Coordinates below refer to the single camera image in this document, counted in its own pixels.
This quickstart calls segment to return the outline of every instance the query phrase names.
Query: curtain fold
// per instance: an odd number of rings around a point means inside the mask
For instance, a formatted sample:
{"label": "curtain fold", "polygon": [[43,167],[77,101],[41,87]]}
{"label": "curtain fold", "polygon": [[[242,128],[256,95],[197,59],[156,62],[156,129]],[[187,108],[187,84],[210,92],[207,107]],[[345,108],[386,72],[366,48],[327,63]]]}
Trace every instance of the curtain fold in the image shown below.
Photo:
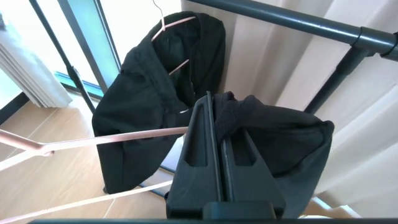
{"label": "curtain fold", "polygon": [[[398,31],[395,0],[258,1],[354,26]],[[232,91],[239,100],[253,94],[268,105],[304,110],[350,48],[200,4],[182,1],[182,6],[224,22],[227,52],[220,92]],[[362,217],[398,217],[397,71],[397,62],[378,55],[366,58],[316,113],[336,125],[315,191],[332,207],[348,205]]]}
{"label": "curtain fold", "polygon": [[65,107],[72,99],[44,63],[24,45],[12,24],[0,13],[0,67],[41,107]]}

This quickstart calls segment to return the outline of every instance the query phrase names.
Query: hanger hook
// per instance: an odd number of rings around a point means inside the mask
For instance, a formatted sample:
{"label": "hanger hook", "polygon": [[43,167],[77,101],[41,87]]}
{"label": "hanger hook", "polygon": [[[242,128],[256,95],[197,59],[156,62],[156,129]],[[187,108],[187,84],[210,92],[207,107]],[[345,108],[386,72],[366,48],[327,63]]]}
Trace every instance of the hanger hook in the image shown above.
{"label": "hanger hook", "polygon": [[152,2],[153,2],[154,5],[156,6],[156,8],[158,8],[158,9],[160,10],[160,13],[161,13],[161,15],[162,15],[162,29],[163,29],[163,31],[165,31],[165,30],[166,30],[166,26],[165,26],[165,23],[164,23],[163,11],[162,11],[162,9],[156,4],[155,0],[152,0]]}

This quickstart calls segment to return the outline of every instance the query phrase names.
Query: black garment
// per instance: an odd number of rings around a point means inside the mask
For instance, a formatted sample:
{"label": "black garment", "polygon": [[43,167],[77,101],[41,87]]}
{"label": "black garment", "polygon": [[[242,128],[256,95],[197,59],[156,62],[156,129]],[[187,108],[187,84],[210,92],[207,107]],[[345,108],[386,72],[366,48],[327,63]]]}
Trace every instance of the black garment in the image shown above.
{"label": "black garment", "polygon": [[[224,66],[223,23],[202,13],[179,12],[165,17],[172,26],[153,42],[157,24],[127,55],[121,73],[93,115],[95,136],[188,126],[190,109],[206,91],[215,93]],[[189,62],[173,75],[182,62]],[[131,190],[150,177],[179,136],[98,145],[110,194]]]}
{"label": "black garment", "polygon": [[220,143],[246,128],[285,197],[284,218],[297,218],[310,201],[328,159],[334,125],[302,111],[263,105],[231,92],[213,98]]}

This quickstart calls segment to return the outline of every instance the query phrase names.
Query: light wood floor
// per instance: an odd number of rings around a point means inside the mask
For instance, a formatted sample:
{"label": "light wood floor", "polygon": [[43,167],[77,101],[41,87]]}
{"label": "light wood floor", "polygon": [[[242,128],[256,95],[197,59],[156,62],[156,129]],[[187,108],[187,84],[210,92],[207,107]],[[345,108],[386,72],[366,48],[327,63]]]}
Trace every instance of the light wood floor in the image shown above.
{"label": "light wood floor", "polygon": [[[28,102],[0,129],[38,142],[65,141],[93,136],[91,112],[80,96],[62,109],[38,108]],[[20,153],[0,143],[0,161]],[[170,180],[156,173],[146,184]],[[58,151],[52,157],[35,157],[0,172],[0,220],[41,209],[104,195],[96,146]],[[316,205],[306,214],[327,215]],[[166,218],[165,202],[146,192],[93,203],[36,218]],[[33,219],[21,220],[27,223]]]}

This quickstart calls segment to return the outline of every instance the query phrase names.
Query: floor seam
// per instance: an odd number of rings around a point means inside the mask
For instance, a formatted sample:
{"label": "floor seam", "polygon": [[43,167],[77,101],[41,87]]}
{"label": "floor seam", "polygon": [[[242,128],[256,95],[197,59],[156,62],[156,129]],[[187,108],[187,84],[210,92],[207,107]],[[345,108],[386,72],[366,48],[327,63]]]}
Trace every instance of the floor seam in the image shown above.
{"label": "floor seam", "polygon": [[113,203],[114,203],[115,200],[116,200],[116,198],[113,199],[111,205],[109,206],[109,208],[108,208],[108,210],[106,211],[106,213],[105,213],[105,215],[104,215],[103,218],[106,218],[106,216],[107,216],[108,212],[111,210],[111,207],[112,207],[112,205],[113,205]]}
{"label": "floor seam", "polygon": [[[27,136],[26,138],[29,139],[41,126],[43,126],[43,124],[44,124],[44,123],[45,123],[57,110],[58,110],[58,108],[55,109],[55,110],[54,110],[54,111],[53,111],[41,124],[39,124],[39,125],[37,126],[37,128],[35,128],[35,129],[32,131],[32,133],[31,133],[29,136]],[[15,148],[15,149],[7,156],[7,158],[5,158],[5,159],[10,158],[10,156],[13,155],[13,153],[16,152],[17,149],[18,149],[18,148]]]}

